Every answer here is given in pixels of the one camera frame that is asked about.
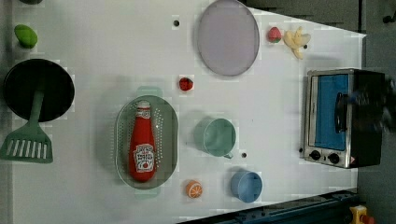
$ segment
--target red ketchup bottle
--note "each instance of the red ketchup bottle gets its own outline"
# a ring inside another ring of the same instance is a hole
[[[139,182],[149,181],[156,171],[154,136],[151,130],[150,105],[147,101],[137,104],[134,130],[129,149],[129,172]]]

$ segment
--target black frying pan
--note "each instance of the black frying pan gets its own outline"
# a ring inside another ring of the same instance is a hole
[[[75,88],[72,78],[57,63],[31,59],[15,65],[4,81],[4,97],[9,108],[23,119],[29,119],[40,77],[44,76],[45,90],[39,122],[63,115],[73,103]]]

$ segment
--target purple plate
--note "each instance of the purple plate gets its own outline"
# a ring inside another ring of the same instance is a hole
[[[219,0],[205,10],[197,41],[209,69],[219,75],[236,76],[256,60],[260,35],[247,7],[234,0]]]

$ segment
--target white tabletop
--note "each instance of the white tabletop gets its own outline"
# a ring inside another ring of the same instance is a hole
[[[12,62],[55,61],[67,68],[76,87],[70,110],[42,124],[54,162],[12,163],[14,223],[175,223],[357,187],[357,169],[304,161],[298,149],[307,71],[361,68],[363,35],[250,9],[261,34],[258,58],[241,76],[222,77],[204,66],[195,45],[197,21],[211,2],[13,1],[12,27],[30,25],[39,42],[23,50],[12,37]],[[266,41],[272,26],[284,31],[303,26],[303,33],[312,35],[302,61],[283,42]],[[183,76],[193,79],[193,91],[178,88]],[[114,125],[122,106],[144,85],[163,90],[177,112],[179,135],[175,172],[157,197],[141,200],[117,174]],[[206,116],[235,125],[231,160],[209,156],[193,143],[192,130]],[[25,122],[11,118],[12,129]],[[2,130],[1,137],[6,135]],[[230,180],[240,168],[262,177],[255,203],[231,195]],[[191,179],[204,186],[196,200],[183,193]]]

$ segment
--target blue cup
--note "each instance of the blue cup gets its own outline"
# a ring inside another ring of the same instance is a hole
[[[256,173],[240,171],[231,180],[233,195],[244,203],[253,203],[262,193],[262,179]]]

